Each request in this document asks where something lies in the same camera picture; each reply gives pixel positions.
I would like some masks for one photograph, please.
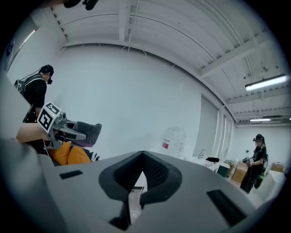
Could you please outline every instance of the person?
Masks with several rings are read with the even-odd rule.
[[[41,67],[38,74],[33,75],[34,79],[25,86],[24,98],[33,108],[29,113],[28,119],[25,122],[34,123],[37,119],[41,108],[45,104],[46,83],[52,82],[51,77],[54,74],[54,69],[50,65]]]
[[[256,138],[253,139],[255,141],[256,148],[254,150],[254,155],[251,158],[253,162],[247,163],[248,169],[247,172],[241,182],[241,189],[249,193],[254,186],[254,182],[259,178],[262,173],[264,161],[266,159],[266,145],[265,139],[261,134],[258,134]]]

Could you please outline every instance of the light fixture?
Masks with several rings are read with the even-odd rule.
[[[251,122],[269,122],[270,118],[264,118],[264,119],[250,119]]]
[[[282,82],[286,82],[288,80],[288,76],[286,76],[285,74],[282,75],[278,75],[272,78],[268,78],[268,79],[264,79],[258,82],[253,82],[251,84],[246,85],[246,91],[252,91],[255,89],[259,89],[262,87],[266,87],[266,86],[271,86],[274,84],[278,84],[278,83],[282,83]]]
[[[19,49],[21,49],[21,47],[24,45],[24,43],[31,37],[31,35],[32,34],[34,34],[35,33],[35,30],[33,30],[28,36],[27,36],[27,38],[24,40],[24,42],[20,45],[20,48]]]

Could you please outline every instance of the cardboard box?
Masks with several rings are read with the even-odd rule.
[[[239,161],[236,166],[236,170],[235,170],[235,173],[233,174],[232,179],[234,181],[241,183],[242,179],[245,177],[247,169],[248,169],[248,166],[242,161]]]
[[[271,170],[275,172],[283,172],[284,166],[278,163],[272,163]]]
[[[226,177],[229,177],[231,175],[231,171],[235,167],[235,165],[233,163],[231,163],[230,160],[225,160],[224,162],[227,163],[230,166],[230,169],[229,169],[229,171],[228,171],[228,173],[226,175]]]

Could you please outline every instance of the woman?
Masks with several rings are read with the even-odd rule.
[[[250,192],[254,186],[254,182],[262,173],[267,152],[265,139],[261,134],[258,134],[253,141],[255,141],[256,145],[254,156],[250,159],[251,162],[247,163],[249,168],[241,182],[241,189],[245,190],[247,193]]]

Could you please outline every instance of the window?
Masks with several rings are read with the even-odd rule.
[[[220,146],[219,146],[219,151],[218,151],[218,158],[221,159],[221,151],[223,148],[223,143],[225,142],[225,129],[227,126],[226,123],[226,116],[223,116],[223,126],[222,126],[222,135],[221,135],[221,142],[220,142]]]
[[[205,157],[210,157],[213,149],[218,110],[208,100],[201,97],[201,114],[198,136],[194,149],[194,156],[198,156],[204,149]]]
[[[227,157],[229,145],[230,145],[230,142],[231,142],[232,128],[233,128],[232,121],[229,120],[228,134],[227,134],[227,142],[226,142],[226,149],[225,149],[225,152],[224,152],[223,161],[225,161],[226,160],[226,157]]]

